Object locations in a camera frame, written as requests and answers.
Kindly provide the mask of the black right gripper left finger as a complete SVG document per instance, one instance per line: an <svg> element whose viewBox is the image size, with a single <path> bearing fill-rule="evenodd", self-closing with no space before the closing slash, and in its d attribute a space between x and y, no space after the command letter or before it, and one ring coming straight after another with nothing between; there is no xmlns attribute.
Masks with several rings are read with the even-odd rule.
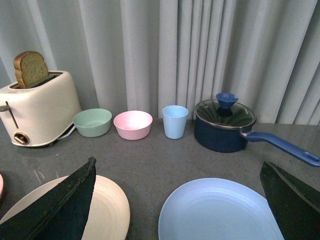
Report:
<svg viewBox="0 0 320 240"><path fill-rule="evenodd" d="M89 218L96 159L0 225L2 240L80 240Z"/></svg>

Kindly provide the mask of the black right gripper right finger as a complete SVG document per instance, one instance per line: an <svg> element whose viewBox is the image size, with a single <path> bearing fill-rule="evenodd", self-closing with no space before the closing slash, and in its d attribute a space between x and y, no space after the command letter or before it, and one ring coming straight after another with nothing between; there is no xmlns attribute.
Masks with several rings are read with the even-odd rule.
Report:
<svg viewBox="0 0 320 240"><path fill-rule="evenodd" d="M320 238L320 192L271 162L260 181L268 205L286 240Z"/></svg>

